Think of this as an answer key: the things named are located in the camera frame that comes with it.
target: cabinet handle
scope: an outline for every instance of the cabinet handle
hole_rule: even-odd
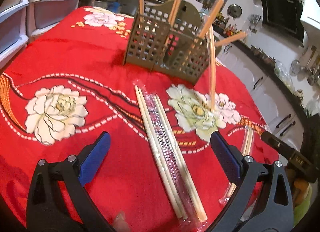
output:
[[[285,118],[283,118],[276,126],[276,128],[279,128],[280,127],[280,124],[282,124],[286,119],[290,118],[291,117],[291,114],[288,114]]]
[[[226,48],[229,47],[229,46],[230,46],[230,44],[226,45],[226,47],[224,48],[224,52],[226,51]]]
[[[282,133],[280,133],[280,137],[282,137],[283,134],[284,134],[287,130],[289,130],[289,128],[290,128],[291,126],[294,126],[295,124],[296,124],[296,121],[293,121],[292,123],[290,123],[290,124],[288,125],[288,127],[285,128]]]
[[[257,84],[258,84],[261,80],[263,80],[263,77],[260,77],[260,78],[256,81],[256,83],[255,83],[254,86],[253,86],[253,90],[255,90],[255,88],[257,87]]]
[[[232,46],[230,46],[230,47],[232,47]],[[229,51],[230,47],[228,47],[228,49],[227,49],[227,54],[228,54],[228,51]]]

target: table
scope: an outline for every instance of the table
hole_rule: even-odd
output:
[[[219,128],[229,144],[240,148],[249,125],[255,129],[252,156],[265,163],[278,159],[259,138],[267,127],[248,91],[221,63],[213,118],[206,106],[209,70],[193,87],[135,65],[123,66],[132,22],[132,17],[100,8],[79,8],[28,45],[1,75],[0,193],[23,224],[37,162],[78,154],[105,130],[111,148],[85,186],[98,209],[110,223],[124,211],[133,232],[177,230],[136,102],[137,79],[160,96],[166,109],[208,215],[204,228],[223,208],[218,200],[228,186],[208,144],[213,131]],[[71,217],[79,220],[63,184],[61,190]]]

